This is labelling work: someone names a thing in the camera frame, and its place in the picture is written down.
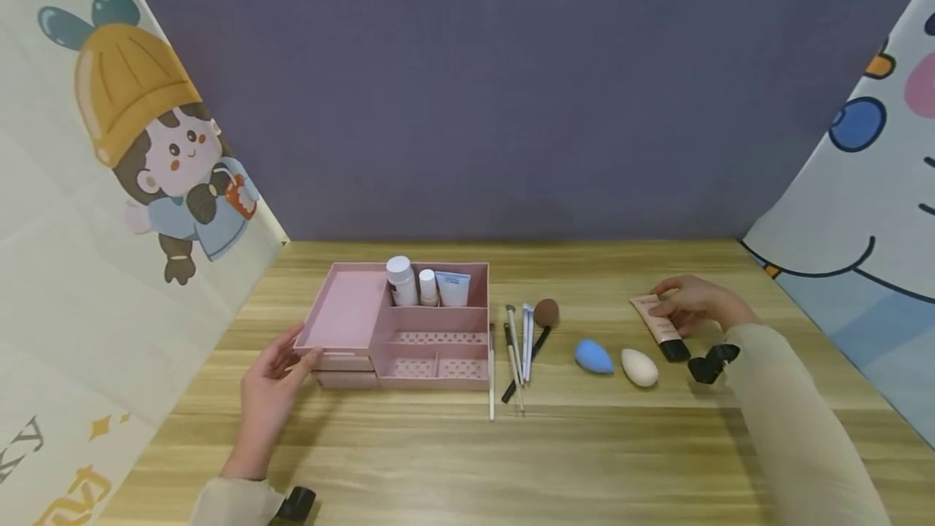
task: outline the pink makeup organizer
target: pink makeup organizer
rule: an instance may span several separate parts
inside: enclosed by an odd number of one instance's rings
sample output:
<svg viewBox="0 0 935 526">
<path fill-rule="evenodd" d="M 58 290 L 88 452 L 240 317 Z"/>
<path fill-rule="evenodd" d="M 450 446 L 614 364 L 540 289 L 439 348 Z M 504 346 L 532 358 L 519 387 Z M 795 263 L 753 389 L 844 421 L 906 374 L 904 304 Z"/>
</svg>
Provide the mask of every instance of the pink makeup organizer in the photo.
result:
<svg viewBox="0 0 935 526">
<path fill-rule="evenodd" d="M 333 263 L 295 340 L 300 354 L 325 348 L 312 373 L 322 388 L 487 390 L 489 264 L 412 268 L 470 274 L 467 306 L 394 306 L 386 263 Z"/>
</svg>

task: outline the purple wall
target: purple wall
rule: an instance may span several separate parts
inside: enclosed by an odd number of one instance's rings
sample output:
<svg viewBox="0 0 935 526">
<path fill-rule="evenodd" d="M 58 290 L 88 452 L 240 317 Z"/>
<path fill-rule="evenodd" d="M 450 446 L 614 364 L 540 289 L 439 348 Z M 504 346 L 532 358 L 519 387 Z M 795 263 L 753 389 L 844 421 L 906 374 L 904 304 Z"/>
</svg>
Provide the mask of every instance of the purple wall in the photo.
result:
<svg viewBox="0 0 935 526">
<path fill-rule="evenodd" d="M 293 239 L 742 235 L 910 0 L 147 0 Z"/>
</svg>

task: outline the black object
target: black object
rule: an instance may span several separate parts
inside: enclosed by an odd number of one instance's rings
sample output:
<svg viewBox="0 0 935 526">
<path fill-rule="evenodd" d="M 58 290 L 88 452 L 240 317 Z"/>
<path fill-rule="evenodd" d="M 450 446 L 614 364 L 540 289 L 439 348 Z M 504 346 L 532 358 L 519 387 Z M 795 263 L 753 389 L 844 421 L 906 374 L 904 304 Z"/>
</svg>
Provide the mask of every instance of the black object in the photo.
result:
<svg viewBox="0 0 935 526">
<path fill-rule="evenodd" d="M 552 333 L 551 326 L 546 325 L 545 327 L 542 328 L 542 333 L 539 334 L 539 339 L 536 340 L 536 342 L 533 344 L 533 347 L 532 347 L 532 359 L 534 360 L 536 359 L 536 354 L 539 353 L 539 350 L 542 348 L 542 343 L 545 343 L 545 338 L 549 336 L 549 333 Z M 513 397 L 515 392 L 516 392 L 516 380 L 513 380 L 510 383 L 510 388 L 506 389 L 506 392 L 503 393 L 503 397 L 500 398 L 500 402 L 504 404 L 509 403 L 510 398 Z"/>
<path fill-rule="evenodd" d="M 282 502 L 277 518 L 297 524 L 305 524 L 308 514 L 312 513 L 315 493 L 308 488 L 293 488 L 289 497 Z"/>
<path fill-rule="evenodd" d="M 719 343 L 708 349 L 708 355 L 704 358 L 691 358 L 688 361 L 688 371 L 692 373 L 696 382 L 713 384 L 714 380 L 721 376 L 724 366 L 736 360 L 739 354 L 740 348 L 733 343 Z"/>
<path fill-rule="evenodd" d="M 662 355 L 670 362 L 688 361 L 692 353 L 688 351 L 688 346 L 681 339 L 671 339 L 668 342 L 659 343 L 659 349 Z"/>
</svg>

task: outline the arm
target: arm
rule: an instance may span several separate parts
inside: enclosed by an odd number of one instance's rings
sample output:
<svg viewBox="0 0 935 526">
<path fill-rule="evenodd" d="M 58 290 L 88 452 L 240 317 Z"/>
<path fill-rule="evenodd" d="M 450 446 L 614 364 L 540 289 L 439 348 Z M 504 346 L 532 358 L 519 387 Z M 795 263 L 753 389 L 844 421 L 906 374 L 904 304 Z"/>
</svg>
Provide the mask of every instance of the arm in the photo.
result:
<svg viewBox="0 0 935 526">
<path fill-rule="evenodd" d="M 782 524 L 886 525 L 890 519 L 841 422 L 785 337 L 760 323 L 736 293 L 696 276 L 660 282 L 675 291 L 651 312 L 681 334 L 703 319 L 740 348 L 725 367 Z"/>
<path fill-rule="evenodd" d="M 215 477 L 198 496 L 191 526 L 266 526 L 284 497 L 266 481 Z"/>
<path fill-rule="evenodd" d="M 266 473 L 295 396 L 321 355 L 293 352 L 302 325 L 279 335 L 240 380 L 241 421 L 233 451 L 198 496 L 191 526 L 266 526 L 284 497 L 269 487 Z"/>
</svg>

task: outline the hand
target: hand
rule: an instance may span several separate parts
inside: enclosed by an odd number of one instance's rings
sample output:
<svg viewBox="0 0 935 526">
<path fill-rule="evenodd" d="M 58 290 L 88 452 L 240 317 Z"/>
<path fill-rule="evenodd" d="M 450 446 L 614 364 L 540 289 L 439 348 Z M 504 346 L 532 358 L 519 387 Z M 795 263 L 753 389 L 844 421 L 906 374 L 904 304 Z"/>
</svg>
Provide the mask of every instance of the hand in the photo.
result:
<svg viewBox="0 0 935 526">
<path fill-rule="evenodd" d="M 673 290 L 668 297 L 662 297 Z M 652 293 L 659 295 L 662 303 L 653 307 L 650 315 L 668 317 L 682 336 L 693 333 L 707 319 L 717 321 L 724 331 L 740 323 L 760 322 L 737 293 L 691 274 L 667 278 Z"/>
<path fill-rule="evenodd" d="M 264 479 L 295 396 L 321 358 L 316 347 L 305 356 L 293 350 L 299 323 L 260 352 L 240 380 L 240 434 L 221 477 Z"/>
<path fill-rule="evenodd" d="M 149 223 L 149 208 L 136 200 L 127 200 L 127 207 L 123 211 L 123 218 L 127 219 L 130 231 L 135 233 L 135 235 L 143 235 L 153 230 L 153 224 Z"/>
</svg>

